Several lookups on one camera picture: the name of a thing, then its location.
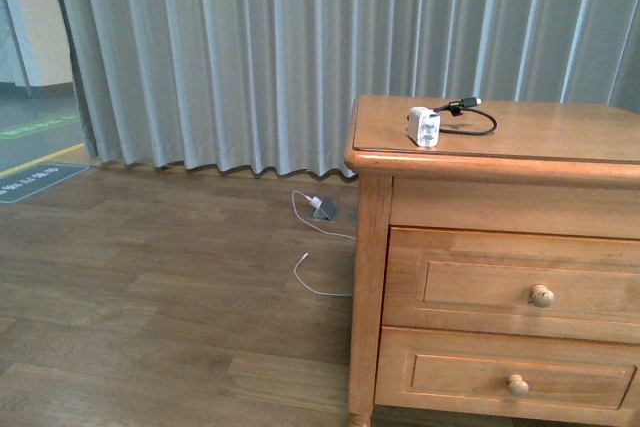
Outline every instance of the white curtain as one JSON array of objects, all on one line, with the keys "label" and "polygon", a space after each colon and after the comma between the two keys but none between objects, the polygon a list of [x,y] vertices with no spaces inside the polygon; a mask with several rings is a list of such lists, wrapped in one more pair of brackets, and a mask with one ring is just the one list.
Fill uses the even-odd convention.
[{"label": "white curtain", "polygon": [[64,0],[103,161],[349,171],[360,94],[638,111],[638,0]]}]

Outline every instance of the green line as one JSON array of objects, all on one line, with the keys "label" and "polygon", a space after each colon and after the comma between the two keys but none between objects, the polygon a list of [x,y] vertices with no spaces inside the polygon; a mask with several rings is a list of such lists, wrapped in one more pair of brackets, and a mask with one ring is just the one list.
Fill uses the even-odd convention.
[{"label": "green line", "polygon": [[45,130],[55,129],[63,125],[78,122],[80,116],[78,114],[64,114],[50,117],[44,120],[29,122],[28,124],[14,125],[7,129],[0,130],[0,139],[13,140],[25,137],[27,135],[37,134]]}]

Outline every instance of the white charger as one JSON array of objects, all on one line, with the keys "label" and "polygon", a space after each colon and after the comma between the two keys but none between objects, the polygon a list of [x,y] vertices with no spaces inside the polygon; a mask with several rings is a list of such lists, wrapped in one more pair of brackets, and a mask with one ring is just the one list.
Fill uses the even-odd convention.
[{"label": "white charger", "polygon": [[435,147],[440,137],[440,115],[427,107],[411,107],[408,133],[420,147]]}]

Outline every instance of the wooden knob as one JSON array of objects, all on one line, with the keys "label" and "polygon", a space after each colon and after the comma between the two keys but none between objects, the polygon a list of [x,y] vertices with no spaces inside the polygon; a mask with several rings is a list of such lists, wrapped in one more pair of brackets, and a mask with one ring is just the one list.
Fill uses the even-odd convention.
[{"label": "wooden knob", "polygon": [[529,292],[529,302],[544,309],[553,303],[555,295],[545,285],[534,285]]},{"label": "wooden knob", "polygon": [[510,375],[509,379],[509,392],[514,397],[524,397],[529,392],[529,384],[527,384],[519,375]]}]

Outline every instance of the yellow line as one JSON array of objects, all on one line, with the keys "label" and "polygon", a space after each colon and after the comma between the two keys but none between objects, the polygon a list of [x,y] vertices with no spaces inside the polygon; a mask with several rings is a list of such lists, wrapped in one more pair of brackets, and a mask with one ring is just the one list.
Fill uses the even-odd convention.
[{"label": "yellow line", "polygon": [[26,169],[27,167],[31,167],[32,165],[39,164],[40,162],[44,162],[45,160],[53,159],[54,157],[57,157],[62,154],[66,154],[67,152],[71,152],[72,150],[76,150],[77,148],[82,146],[83,144],[77,144],[77,145],[74,145],[73,147],[68,147],[58,152],[54,152],[53,154],[45,155],[44,157],[40,157],[39,159],[32,160],[31,162],[27,162],[26,164],[18,165],[17,167],[13,167],[9,170],[5,170],[4,172],[0,172],[0,177],[13,174],[14,172],[18,172],[19,170]]}]

